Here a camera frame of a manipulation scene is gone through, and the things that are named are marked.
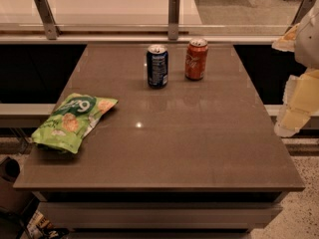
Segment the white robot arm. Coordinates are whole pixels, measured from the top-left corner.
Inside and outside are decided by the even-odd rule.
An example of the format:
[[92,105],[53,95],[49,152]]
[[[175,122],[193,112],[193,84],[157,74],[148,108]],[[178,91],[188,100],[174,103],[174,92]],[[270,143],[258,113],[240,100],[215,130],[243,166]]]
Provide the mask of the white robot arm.
[[288,78],[276,118],[275,133],[290,137],[319,111],[319,7],[314,5],[272,48],[293,52],[295,61],[306,67],[301,76]]

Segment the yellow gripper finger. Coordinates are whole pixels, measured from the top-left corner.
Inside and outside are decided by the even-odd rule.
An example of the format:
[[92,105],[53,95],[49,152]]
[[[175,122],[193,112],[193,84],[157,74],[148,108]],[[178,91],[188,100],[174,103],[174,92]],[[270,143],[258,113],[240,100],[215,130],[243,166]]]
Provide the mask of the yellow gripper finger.
[[308,68],[299,77],[291,75],[282,101],[274,132],[281,137],[290,137],[319,111],[319,70]]
[[295,50],[296,32],[299,25],[294,25],[282,37],[273,42],[272,48],[282,52],[293,52]]

